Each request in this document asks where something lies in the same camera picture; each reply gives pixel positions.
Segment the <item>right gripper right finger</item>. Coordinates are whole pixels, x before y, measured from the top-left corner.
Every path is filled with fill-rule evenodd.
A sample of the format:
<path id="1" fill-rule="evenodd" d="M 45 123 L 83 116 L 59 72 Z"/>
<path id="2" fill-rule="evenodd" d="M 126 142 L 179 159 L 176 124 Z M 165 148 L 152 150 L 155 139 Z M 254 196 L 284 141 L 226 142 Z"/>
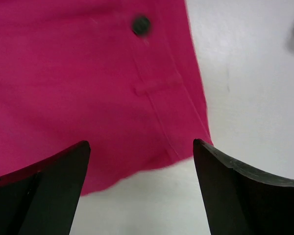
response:
<path id="1" fill-rule="evenodd" d="M 210 233 L 294 235 L 294 180 L 232 158 L 201 139 L 193 155 Z"/>

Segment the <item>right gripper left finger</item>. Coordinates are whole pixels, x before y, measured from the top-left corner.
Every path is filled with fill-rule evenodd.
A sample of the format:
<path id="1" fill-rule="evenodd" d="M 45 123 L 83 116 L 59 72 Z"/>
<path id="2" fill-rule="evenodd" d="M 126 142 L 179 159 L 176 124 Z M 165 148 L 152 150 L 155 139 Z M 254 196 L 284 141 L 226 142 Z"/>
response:
<path id="1" fill-rule="evenodd" d="M 0 176 L 0 235 L 68 235 L 90 152 L 81 141 Z"/>

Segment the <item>pink trousers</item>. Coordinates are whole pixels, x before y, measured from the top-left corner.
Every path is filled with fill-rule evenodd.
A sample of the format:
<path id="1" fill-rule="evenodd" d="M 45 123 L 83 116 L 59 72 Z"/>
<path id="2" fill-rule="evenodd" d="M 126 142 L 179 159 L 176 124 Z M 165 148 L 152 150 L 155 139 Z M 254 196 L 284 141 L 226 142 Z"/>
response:
<path id="1" fill-rule="evenodd" d="M 82 194 L 211 142 L 183 0 L 0 0 L 0 176 L 86 140 Z"/>

